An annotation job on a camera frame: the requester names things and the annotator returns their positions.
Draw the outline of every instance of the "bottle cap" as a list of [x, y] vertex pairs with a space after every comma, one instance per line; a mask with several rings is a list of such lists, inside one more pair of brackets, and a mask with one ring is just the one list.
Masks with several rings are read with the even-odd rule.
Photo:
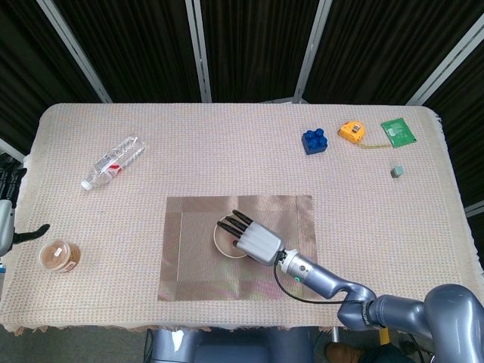
[[81, 181], [81, 186], [87, 191], [92, 189], [92, 185], [90, 185], [87, 180]]

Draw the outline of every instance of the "brown placemat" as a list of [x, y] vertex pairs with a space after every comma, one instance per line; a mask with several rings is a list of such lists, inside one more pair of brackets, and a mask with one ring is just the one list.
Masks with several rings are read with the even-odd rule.
[[[239, 209], [275, 231], [289, 250], [316, 260], [312, 198], [307, 195], [168, 197], [158, 299], [286, 299], [271, 267], [248, 257], [230, 259], [213, 243], [218, 220]], [[297, 296], [315, 294], [285, 274], [284, 286]]]

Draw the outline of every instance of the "blue lego brick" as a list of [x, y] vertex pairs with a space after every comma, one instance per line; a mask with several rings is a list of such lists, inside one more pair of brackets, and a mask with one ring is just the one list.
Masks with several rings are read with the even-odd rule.
[[322, 153], [327, 148], [327, 139], [324, 137], [323, 129], [308, 130], [302, 134], [301, 141], [308, 155]]

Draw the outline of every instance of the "curtain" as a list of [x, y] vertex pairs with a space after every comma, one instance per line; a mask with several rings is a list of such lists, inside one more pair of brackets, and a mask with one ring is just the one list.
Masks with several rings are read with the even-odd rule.
[[405, 104], [483, 12], [482, 0], [333, 0], [303, 98]]
[[199, 102], [185, 2], [57, 0], [114, 102]]
[[99, 102], [35, 0], [0, 2], [0, 138], [28, 154], [59, 102]]
[[479, 255], [479, 261], [482, 268], [484, 268], [484, 213], [477, 214], [467, 219], [472, 235], [474, 237], [474, 243], [476, 244], [477, 252]]
[[425, 103], [442, 126], [464, 206], [484, 200], [484, 44]]
[[213, 102], [293, 97], [317, 0], [202, 0]]

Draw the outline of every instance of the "beige tablecloth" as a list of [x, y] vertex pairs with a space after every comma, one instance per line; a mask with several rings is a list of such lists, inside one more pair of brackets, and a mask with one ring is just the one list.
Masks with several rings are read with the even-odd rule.
[[[362, 149], [337, 136], [351, 119], [366, 144], [404, 117], [417, 142]], [[329, 147], [306, 156], [301, 135], [322, 127]], [[79, 185], [129, 134], [147, 150], [105, 188]], [[405, 174], [394, 179], [395, 165]], [[59, 104], [49, 108], [27, 162], [17, 230], [50, 223], [6, 256], [0, 322], [51, 325], [240, 327], [340, 325], [337, 306], [296, 301], [158, 301], [167, 196], [312, 195], [318, 261], [377, 294], [423, 299], [444, 283], [481, 300], [482, 270], [437, 117], [423, 107], [293, 104]], [[77, 243], [80, 264], [55, 274], [38, 246]]]

